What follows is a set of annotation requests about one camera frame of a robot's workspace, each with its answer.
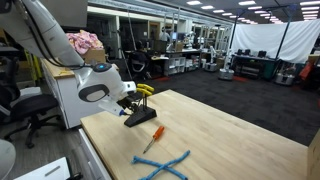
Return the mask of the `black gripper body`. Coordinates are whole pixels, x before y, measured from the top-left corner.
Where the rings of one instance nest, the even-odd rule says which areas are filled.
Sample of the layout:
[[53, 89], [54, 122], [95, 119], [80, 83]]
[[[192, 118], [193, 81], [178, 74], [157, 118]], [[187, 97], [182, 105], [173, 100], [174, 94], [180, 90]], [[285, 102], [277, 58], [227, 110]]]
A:
[[130, 94], [129, 96], [123, 98], [122, 100], [118, 101], [118, 104], [123, 109], [129, 109], [133, 113], [137, 112], [139, 109], [140, 102], [143, 96], [141, 93], [134, 93]]

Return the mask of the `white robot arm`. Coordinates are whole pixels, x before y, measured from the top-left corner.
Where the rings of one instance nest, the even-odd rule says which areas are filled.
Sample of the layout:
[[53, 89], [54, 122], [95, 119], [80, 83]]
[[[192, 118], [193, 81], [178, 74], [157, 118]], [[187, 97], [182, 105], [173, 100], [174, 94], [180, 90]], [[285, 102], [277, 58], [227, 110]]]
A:
[[82, 101], [98, 102], [102, 109], [116, 116], [126, 115], [126, 108], [139, 110], [128, 98], [136, 92], [136, 83], [123, 81], [111, 63], [86, 63], [39, 0], [0, 0], [0, 27], [33, 55], [72, 70]]

